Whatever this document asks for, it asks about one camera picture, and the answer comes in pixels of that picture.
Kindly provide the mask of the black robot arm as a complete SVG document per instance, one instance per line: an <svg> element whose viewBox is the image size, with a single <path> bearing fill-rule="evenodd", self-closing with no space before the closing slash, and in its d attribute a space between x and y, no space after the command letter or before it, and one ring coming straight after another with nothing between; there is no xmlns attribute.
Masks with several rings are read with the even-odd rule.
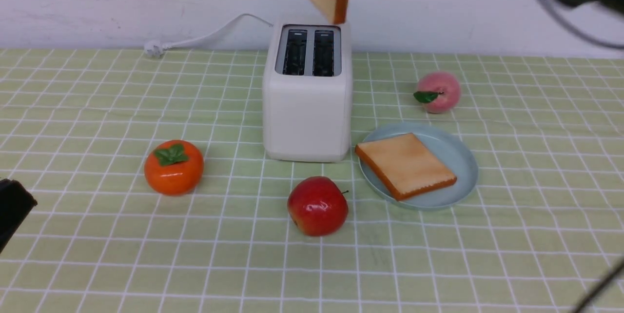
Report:
<svg viewBox="0 0 624 313"><path fill-rule="evenodd" d="M0 181L0 251L37 204L34 196L17 180Z"/></svg>

